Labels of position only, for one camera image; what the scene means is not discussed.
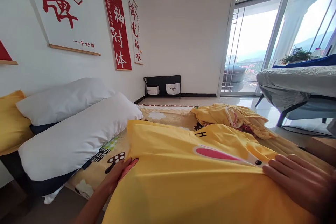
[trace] crumpled yellow clothing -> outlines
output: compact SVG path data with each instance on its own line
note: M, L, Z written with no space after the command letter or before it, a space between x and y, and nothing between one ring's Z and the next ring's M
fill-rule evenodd
M203 126L208 124L224 124L237 129L246 124L261 139L276 137L275 133L264 126L268 120L246 107L214 103L211 106L195 107L191 112L196 114L197 120Z

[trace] sliding glass door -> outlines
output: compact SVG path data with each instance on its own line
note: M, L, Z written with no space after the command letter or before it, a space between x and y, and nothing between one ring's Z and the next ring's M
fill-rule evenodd
M280 2L249 2L234 10L222 93L256 93Z
M259 95L256 76L297 47L322 54L336 29L336 0L249 0L235 5L221 95Z

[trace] white pillow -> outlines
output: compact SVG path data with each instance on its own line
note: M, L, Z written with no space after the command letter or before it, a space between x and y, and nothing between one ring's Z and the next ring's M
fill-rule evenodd
M16 103L34 126L57 123L115 94L99 78L83 78L50 88Z
M81 168L117 136L128 120L143 117L139 107L117 93L29 139L19 148L22 166L35 181Z

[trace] potted plant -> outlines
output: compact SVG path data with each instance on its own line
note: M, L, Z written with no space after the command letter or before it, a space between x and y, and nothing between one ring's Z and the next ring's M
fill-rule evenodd
M281 59L281 63L283 65L291 64L291 63L299 63L302 61L309 60L309 57L311 55L311 52L307 50L303 50L302 47L295 47L290 55L285 55L284 58Z

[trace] hand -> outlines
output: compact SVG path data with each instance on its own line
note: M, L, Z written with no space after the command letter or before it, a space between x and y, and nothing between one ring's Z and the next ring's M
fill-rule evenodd
M112 170L107 174L104 180L100 183L98 190L103 190L109 195L112 194L117 187L118 180L119 180L119 177L121 176L121 173L127 166L129 166L131 161L132 161L132 158L130 157L125 162L122 159L118 163L116 163L115 166L112 168Z
M262 170L295 203L317 216L334 189L332 176L296 155L277 155Z

